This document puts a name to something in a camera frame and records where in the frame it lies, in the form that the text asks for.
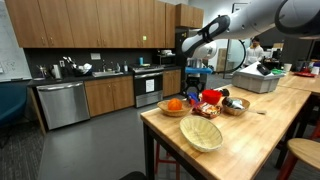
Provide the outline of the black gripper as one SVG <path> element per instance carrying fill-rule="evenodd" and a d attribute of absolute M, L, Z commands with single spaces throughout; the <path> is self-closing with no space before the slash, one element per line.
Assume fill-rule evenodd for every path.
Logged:
<path fill-rule="evenodd" d="M 183 93 L 187 95 L 189 89 L 193 88 L 197 94 L 200 94 L 206 88 L 206 79 L 207 76 L 205 74 L 188 74 Z"/>

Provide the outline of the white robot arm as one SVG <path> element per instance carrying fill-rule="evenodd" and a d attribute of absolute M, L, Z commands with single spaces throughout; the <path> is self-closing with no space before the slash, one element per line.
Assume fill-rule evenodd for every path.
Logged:
<path fill-rule="evenodd" d="M 204 47 L 218 39 L 246 39 L 273 27 L 282 34 L 299 39 L 318 39 L 320 0 L 252 0 L 229 15 L 219 15 L 195 36 L 185 39 L 182 53 L 203 59 Z"/>

